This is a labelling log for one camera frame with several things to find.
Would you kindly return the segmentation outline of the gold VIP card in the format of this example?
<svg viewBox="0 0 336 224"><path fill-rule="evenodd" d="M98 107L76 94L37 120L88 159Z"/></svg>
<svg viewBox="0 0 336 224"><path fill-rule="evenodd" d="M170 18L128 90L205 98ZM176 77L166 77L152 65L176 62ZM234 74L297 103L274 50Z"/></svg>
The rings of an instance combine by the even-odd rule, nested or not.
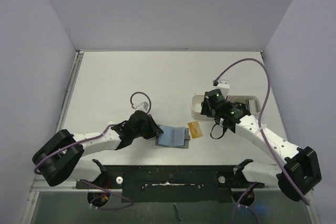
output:
<svg viewBox="0 0 336 224"><path fill-rule="evenodd" d="M188 123L188 128L192 139L203 137L203 133L198 121Z"/></svg>

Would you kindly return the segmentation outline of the white magnetic stripe card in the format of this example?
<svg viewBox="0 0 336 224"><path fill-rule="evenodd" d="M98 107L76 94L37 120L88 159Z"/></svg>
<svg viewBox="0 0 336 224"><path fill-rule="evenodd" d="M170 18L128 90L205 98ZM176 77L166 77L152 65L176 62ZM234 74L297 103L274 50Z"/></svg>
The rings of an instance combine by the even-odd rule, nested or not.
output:
<svg viewBox="0 0 336 224"><path fill-rule="evenodd" d="M258 113L258 101L255 99L247 99L246 100L246 106L247 109L250 111L250 113Z"/></svg>

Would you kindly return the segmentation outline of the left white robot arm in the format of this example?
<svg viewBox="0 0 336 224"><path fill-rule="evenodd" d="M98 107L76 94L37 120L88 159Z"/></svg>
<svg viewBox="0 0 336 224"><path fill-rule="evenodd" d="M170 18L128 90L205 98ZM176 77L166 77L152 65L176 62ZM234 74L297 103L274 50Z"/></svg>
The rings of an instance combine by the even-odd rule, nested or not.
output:
<svg viewBox="0 0 336 224"><path fill-rule="evenodd" d="M152 139L163 134L153 117L135 111L128 120L109 124L102 132L72 134L67 129L56 132L32 157L34 173L42 175L49 186L68 179L87 180L96 188L107 181L105 167L96 159L83 157L102 151L118 151L137 138Z"/></svg>

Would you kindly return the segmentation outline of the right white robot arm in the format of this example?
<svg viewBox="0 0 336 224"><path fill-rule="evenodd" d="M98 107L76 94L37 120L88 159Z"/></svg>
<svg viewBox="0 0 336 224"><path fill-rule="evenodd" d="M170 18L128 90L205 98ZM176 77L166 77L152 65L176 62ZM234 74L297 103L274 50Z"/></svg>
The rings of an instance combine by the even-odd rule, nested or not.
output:
<svg viewBox="0 0 336 224"><path fill-rule="evenodd" d="M243 105L233 103L220 89L204 94L201 115L211 118L224 131L239 135L271 157L274 165L246 159L234 168L234 182L241 187L249 183L278 186L293 201L307 202L306 195L321 182L318 157L310 147L300 148L260 123Z"/></svg>

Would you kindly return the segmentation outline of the grey blue card holder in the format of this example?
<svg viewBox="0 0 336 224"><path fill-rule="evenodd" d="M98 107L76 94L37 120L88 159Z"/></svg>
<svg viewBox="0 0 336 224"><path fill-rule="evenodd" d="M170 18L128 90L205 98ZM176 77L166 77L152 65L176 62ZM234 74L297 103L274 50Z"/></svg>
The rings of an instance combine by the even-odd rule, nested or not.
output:
<svg viewBox="0 0 336 224"><path fill-rule="evenodd" d="M188 148L190 140L190 131L186 127L171 127L159 125L163 134L155 138L156 146L170 148Z"/></svg>

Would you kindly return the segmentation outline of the white plastic tray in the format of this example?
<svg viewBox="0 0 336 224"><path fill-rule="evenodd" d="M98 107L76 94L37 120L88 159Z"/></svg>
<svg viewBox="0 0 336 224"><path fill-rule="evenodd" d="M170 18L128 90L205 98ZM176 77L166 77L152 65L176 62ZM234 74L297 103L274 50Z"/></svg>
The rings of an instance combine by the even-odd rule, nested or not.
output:
<svg viewBox="0 0 336 224"><path fill-rule="evenodd" d="M252 113L254 116L258 116L260 113L260 109L261 109L261 104L259 99L256 96L252 96L252 95L228 95L227 96L227 100L230 102L241 102L241 103L245 103L246 104L246 100L247 99L255 99L258 101L258 113ZM201 103L204 100L204 95L194 95L192 97L192 105L191 105L191 114L192 114L192 118L196 119L196 120L200 120L200 121L211 121L212 118L208 118L205 115L201 115Z"/></svg>

